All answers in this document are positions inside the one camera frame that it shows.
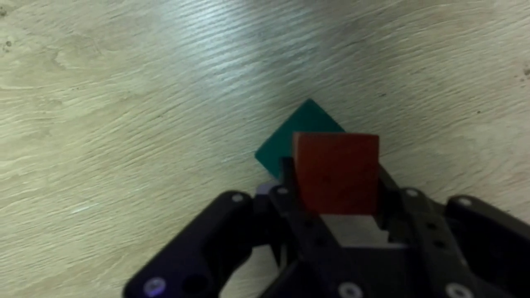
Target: green paper square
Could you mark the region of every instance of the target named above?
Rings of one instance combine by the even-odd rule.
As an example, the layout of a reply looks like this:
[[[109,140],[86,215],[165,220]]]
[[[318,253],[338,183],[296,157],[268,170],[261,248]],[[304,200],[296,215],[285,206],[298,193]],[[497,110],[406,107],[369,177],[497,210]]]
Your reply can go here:
[[[344,132],[344,129],[313,99],[306,99],[255,152],[255,158],[273,175],[280,160],[293,155],[295,132]]]

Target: wood grain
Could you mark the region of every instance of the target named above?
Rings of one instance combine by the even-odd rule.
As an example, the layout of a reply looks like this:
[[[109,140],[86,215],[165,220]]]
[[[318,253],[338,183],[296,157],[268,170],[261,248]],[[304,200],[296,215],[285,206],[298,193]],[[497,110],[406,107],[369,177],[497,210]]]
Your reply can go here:
[[[119,296],[268,178],[251,152],[308,96],[402,185],[530,220],[528,26],[525,0],[0,0],[0,296]]]

